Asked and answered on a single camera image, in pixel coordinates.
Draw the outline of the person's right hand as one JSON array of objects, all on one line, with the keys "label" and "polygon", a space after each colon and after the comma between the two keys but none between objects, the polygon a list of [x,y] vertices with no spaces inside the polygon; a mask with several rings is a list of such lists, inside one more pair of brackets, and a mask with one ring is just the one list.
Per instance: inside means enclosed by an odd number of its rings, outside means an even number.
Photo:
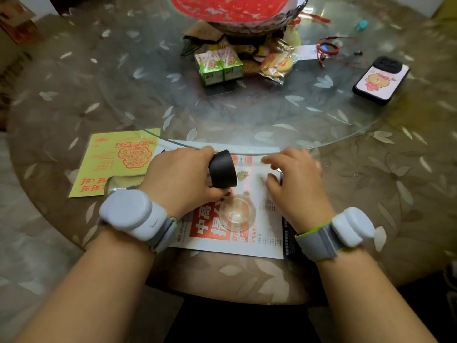
[{"label": "person's right hand", "polygon": [[283,174],[282,198],[274,203],[296,234],[326,225],[337,215],[324,188],[322,166],[313,157],[312,161],[284,161],[280,152],[264,156],[261,162]]}]

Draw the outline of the black plastic cup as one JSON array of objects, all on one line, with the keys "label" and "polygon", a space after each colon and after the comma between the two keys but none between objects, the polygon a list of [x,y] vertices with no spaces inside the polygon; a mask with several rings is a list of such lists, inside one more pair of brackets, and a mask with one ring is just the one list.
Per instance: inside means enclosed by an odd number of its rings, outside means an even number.
[{"label": "black plastic cup", "polygon": [[209,162],[211,187],[227,189],[238,183],[236,168],[230,152],[226,149],[215,153]]}]

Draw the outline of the person's right forearm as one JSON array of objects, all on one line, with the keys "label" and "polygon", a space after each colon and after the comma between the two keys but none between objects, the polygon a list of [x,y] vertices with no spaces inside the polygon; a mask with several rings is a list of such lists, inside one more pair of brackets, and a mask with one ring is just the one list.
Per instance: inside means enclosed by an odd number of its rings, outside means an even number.
[{"label": "person's right forearm", "polygon": [[342,342],[438,343],[364,248],[316,265]]}]

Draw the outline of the person's left forearm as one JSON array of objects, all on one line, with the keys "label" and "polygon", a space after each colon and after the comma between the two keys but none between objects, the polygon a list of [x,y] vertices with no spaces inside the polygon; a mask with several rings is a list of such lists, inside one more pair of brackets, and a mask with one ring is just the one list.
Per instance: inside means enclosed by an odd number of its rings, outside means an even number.
[{"label": "person's left forearm", "polygon": [[106,228],[14,343],[126,343],[155,254]]}]

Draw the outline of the small clear glass bowl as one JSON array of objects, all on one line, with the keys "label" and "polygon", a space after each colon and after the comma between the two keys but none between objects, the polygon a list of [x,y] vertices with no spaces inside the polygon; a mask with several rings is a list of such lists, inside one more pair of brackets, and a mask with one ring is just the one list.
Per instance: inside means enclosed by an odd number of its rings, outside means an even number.
[{"label": "small clear glass bowl", "polygon": [[219,209],[221,226],[232,232],[242,232],[254,225],[256,207],[250,192],[231,194],[222,200]]}]

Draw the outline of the white flyer red print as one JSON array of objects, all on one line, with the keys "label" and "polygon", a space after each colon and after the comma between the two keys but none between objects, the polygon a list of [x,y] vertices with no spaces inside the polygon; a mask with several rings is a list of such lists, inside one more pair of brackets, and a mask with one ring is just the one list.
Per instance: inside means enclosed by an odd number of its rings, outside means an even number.
[{"label": "white flyer red print", "polygon": [[173,141],[160,140],[154,155],[182,147],[199,149],[207,145],[213,147],[216,152],[226,149],[230,152],[238,179],[237,186],[231,188],[230,195],[250,192],[256,207],[254,225],[242,232],[232,232],[222,227],[219,219],[219,209],[223,200],[221,199],[186,214],[177,223],[176,238],[170,246],[284,259],[282,216],[265,185],[265,179],[269,173],[279,178],[279,172],[272,171],[268,165],[261,163],[260,155],[249,154],[248,148],[244,146],[178,140],[175,144]]}]

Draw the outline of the white grey wrist tracker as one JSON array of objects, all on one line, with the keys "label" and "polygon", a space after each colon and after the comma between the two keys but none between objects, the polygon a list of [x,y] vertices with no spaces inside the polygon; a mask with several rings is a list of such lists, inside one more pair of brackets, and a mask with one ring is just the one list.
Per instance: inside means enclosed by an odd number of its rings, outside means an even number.
[{"label": "white grey wrist tracker", "polygon": [[374,234],[375,227],[368,216],[356,207],[349,207],[330,223],[295,235],[295,241],[308,259],[319,262],[337,258],[341,250],[356,248],[373,239]]},{"label": "white grey wrist tracker", "polygon": [[146,242],[154,253],[163,252],[176,238],[176,219],[141,190],[114,192],[100,206],[99,216],[115,230]]}]

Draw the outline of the white paper card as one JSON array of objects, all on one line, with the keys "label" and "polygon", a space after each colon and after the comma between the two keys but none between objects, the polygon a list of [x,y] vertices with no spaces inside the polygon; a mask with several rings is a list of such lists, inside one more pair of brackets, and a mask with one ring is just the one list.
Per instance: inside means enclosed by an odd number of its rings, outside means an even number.
[{"label": "white paper card", "polygon": [[294,54],[298,61],[317,60],[317,44],[296,46]]}]

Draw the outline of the brown floral tablecloth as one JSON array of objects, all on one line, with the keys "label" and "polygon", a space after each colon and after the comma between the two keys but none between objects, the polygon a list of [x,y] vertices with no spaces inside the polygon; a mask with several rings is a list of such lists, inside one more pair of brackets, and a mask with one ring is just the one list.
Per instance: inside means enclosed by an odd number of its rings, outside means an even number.
[{"label": "brown floral tablecloth", "polygon": [[[393,0],[349,1],[399,35],[386,57],[410,72],[388,104],[376,104],[384,112],[370,129],[310,152],[334,208],[358,207],[380,228],[367,249],[401,286],[457,254],[457,10],[437,23]],[[100,231],[102,198],[68,197],[89,138],[137,129],[116,115],[97,78],[103,20],[118,3],[48,15],[21,46],[0,40],[0,115],[14,170],[48,222],[81,248]]]}]

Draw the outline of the green juice carton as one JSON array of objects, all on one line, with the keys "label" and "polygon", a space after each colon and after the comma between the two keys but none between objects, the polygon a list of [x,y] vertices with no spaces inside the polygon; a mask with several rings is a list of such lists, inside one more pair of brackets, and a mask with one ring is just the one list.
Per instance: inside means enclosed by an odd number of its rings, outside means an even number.
[{"label": "green juice carton", "polygon": [[216,51],[194,54],[203,86],[213,86],[224,81],[224,69]]},{"label": "green juice carton", "polygon": [[219,57],[220,65],[223,69],[224,81],[243,78],[243,63],[233,48],[226,47],[219,49],[216,52]]}]

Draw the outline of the yellow snack packets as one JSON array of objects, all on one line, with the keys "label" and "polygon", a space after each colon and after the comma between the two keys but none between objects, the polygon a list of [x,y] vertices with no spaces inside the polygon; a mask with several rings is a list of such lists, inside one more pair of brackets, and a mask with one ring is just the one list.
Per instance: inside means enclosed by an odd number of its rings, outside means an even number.
[{"label": "yellow snack packets", "polygon": [[262,63],[271,52],[270,48],[264,45],[230,44],[225,37],[217,44],[208,44],[208,50],[210,51],[222,50],[226,47],[232,48],[242,61],[254,60],[259,63]]}]

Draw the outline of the yellow paper sheet red print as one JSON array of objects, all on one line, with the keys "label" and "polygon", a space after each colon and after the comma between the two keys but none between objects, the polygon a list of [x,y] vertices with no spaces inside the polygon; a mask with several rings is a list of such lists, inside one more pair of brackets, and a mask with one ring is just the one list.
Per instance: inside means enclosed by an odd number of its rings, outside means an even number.
[{"label": "yellow paper sheet red print", "polygon": [[158,142],[147,131],[93,134],[68,197],[101,196],[109,178],[145,174]]}]

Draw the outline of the person's black trousers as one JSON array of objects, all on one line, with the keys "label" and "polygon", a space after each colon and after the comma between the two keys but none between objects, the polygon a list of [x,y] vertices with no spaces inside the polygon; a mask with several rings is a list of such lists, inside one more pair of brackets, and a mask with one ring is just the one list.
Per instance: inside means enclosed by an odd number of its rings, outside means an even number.
[{"label": "person's black trousers", "polygon": [[322,343],[303,305],[184,299],[164,343]]}]

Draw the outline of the brown cardboard piece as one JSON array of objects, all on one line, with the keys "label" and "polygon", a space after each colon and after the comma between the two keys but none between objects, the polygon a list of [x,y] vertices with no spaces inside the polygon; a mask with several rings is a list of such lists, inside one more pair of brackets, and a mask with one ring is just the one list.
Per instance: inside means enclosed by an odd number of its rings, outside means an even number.
[{"label": "brown cardboard piece", "polygon": [[217,43],[224,34],[203,20],[198,20],[185,28],[181,34],[191,39]]}]

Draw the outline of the red patterned bowl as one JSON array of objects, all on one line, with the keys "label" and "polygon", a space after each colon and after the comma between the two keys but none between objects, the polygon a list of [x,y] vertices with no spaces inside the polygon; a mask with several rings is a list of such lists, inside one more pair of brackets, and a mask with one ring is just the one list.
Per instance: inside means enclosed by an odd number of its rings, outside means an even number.
[{"label": "red patterned bowl", "polygon": [[282,29],[308,0],[171,0],[182,14],[207,22],[227,35],[257,36]]}]

